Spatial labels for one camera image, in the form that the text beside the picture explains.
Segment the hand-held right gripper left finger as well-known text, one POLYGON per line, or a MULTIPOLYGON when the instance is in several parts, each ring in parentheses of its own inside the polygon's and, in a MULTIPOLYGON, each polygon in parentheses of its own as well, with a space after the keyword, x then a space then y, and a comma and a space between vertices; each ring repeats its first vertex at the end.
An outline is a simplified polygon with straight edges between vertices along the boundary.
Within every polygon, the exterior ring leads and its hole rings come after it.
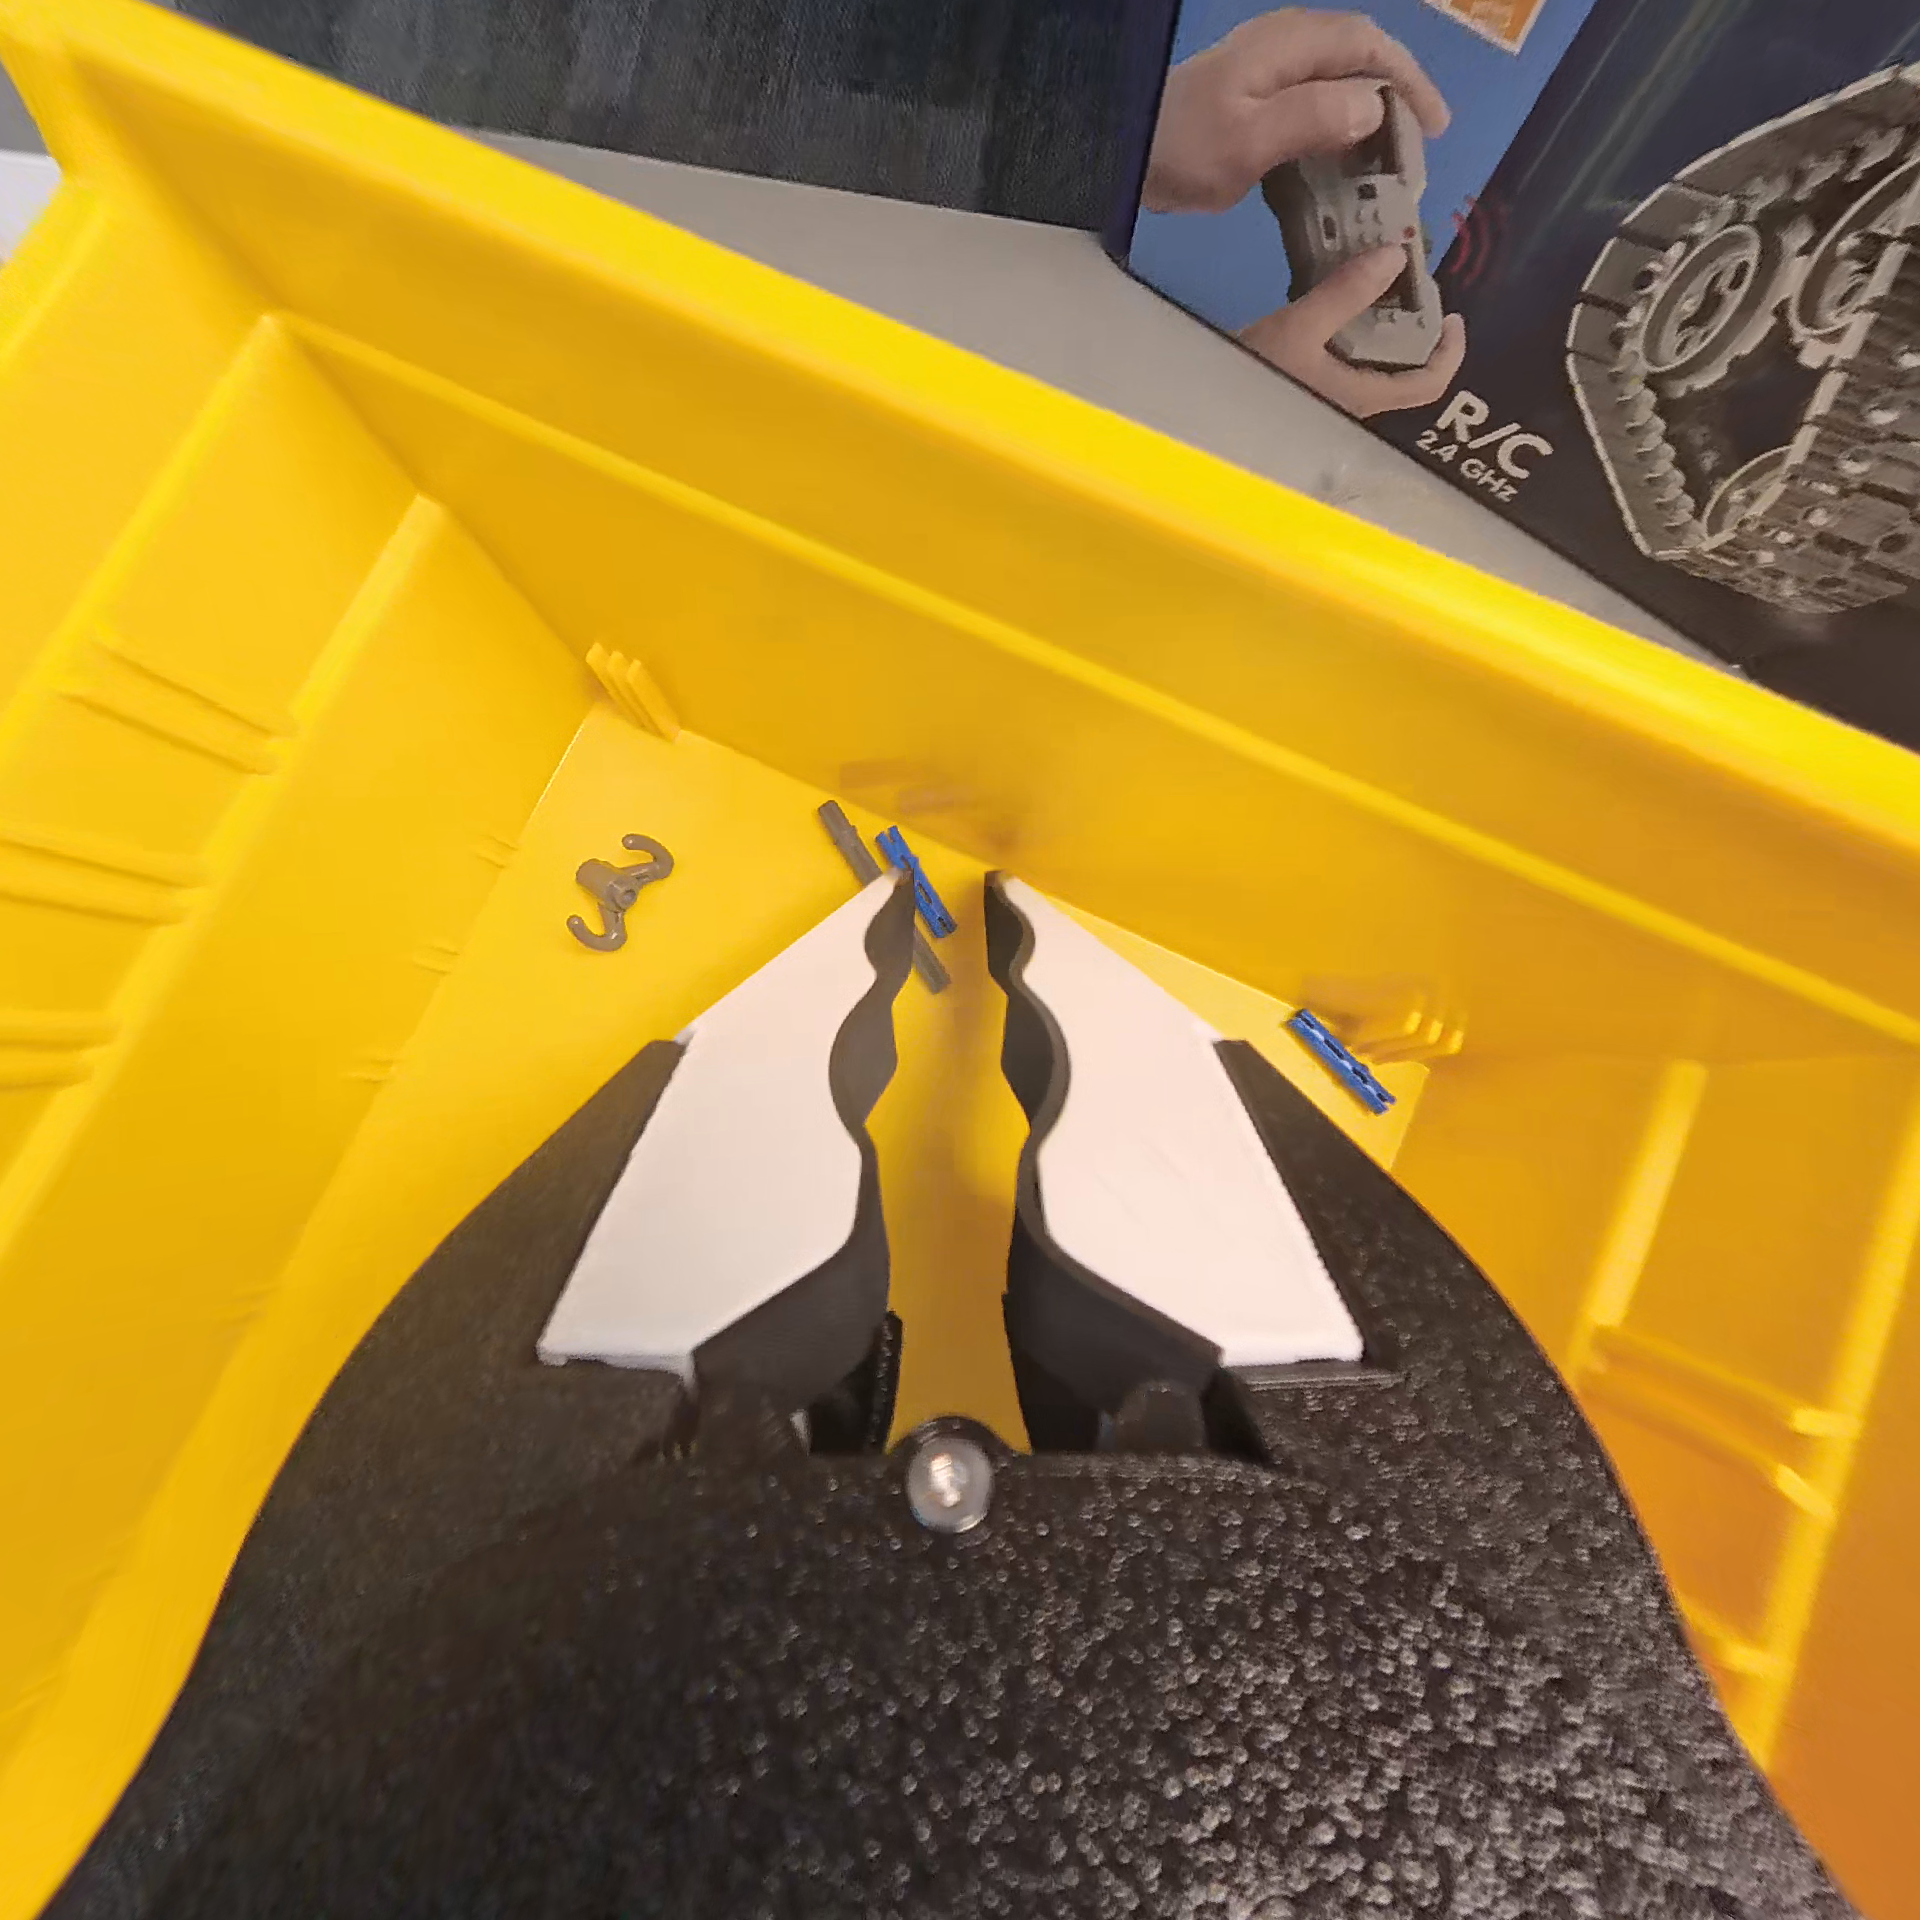
POLYGON ((913 896, 876 877, 699 1010, 538 1335, 624 1371, 850 1371, 891 1308, 872 1116, 913 896))

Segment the small dark building piece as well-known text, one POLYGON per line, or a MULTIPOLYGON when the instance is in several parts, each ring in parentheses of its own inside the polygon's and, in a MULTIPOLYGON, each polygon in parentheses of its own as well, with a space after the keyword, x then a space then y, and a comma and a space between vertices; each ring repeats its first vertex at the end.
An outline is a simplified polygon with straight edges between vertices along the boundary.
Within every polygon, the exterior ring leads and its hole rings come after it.
MULTIPOLYGON (((876 846, 850 827, 846 811, 839 802, 818 805, 818 820, 827 830, 832 846, 844 856, 850 873, 868 887, 876 877, 900 877, 900 867, 881 867, 876 846)), ((930 994, 949 990, 949 966, 942 965, 931 941, 922 930, 922 917, 913 917, 913 970, 926 983, 930 994)))
POLYGON ((672 851, 653 836, 626 830, 624 861, 584 858, 574 873, 575 888, 597 907, 597 923, 582 912, 564 921, 570 935, 593 953, 614 953, 626 944, 626 917, 651 881, 672 873, 672 851))

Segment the blue connector pin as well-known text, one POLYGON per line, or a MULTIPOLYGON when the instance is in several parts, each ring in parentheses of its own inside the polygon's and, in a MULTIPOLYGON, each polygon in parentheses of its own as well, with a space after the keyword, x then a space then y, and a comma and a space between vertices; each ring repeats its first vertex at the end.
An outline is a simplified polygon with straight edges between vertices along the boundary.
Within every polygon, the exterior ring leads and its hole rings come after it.
POLYGON ((1371 1116, 1399 1107, 1383 1074, 1308 1007, 1285 1018, 1285 1028, 1319 1059, 1319 1068, 1371 1116))

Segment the robot kit box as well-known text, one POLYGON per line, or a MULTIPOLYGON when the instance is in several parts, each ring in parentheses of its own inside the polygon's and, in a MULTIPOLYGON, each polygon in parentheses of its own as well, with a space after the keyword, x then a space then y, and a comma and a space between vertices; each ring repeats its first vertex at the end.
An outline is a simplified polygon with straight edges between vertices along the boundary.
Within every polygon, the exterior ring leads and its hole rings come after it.
POLYGON ((1917 2, 1140 2, 1122 269, 1917 748, 1917 2))

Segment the blue axle pin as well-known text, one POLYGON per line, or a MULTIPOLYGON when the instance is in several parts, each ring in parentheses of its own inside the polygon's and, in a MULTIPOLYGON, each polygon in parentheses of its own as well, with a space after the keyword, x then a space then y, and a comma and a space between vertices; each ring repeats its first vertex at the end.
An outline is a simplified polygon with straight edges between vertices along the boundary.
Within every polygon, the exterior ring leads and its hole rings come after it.
POLYGON ((922 856, 911 846, 897 824, 876 830, 876 851, 911 877, 917 917, 930 941, 949 941, 955 934, 955 917, 942 888, 931 887, 922 856))

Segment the yellow bin with dividers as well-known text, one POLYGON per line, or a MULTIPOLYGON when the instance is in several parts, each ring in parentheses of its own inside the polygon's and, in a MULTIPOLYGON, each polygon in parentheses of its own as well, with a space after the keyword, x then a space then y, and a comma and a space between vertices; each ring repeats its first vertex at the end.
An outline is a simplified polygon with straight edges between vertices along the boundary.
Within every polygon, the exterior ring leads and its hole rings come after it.
POLYGON ((1917 1914, 1917 759, 174 10, 4 69, 4 1914, 1917 1914), (551 1367, 826 802, 955 917, 876 1341, 551 1367), (1010 1341, 995 870, 1357 1362, 1010 1341))

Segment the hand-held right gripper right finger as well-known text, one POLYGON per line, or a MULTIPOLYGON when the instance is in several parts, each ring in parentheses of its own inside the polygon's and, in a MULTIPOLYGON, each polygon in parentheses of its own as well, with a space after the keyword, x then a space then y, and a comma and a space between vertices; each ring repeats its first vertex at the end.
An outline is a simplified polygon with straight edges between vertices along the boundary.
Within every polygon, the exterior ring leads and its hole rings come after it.
POLYGON ((1361 1330, 1197 1010, 1013 873, 984 887, 1027 1116, 1010 1341, 1049 1375, 1357 1362, 1361 1330))

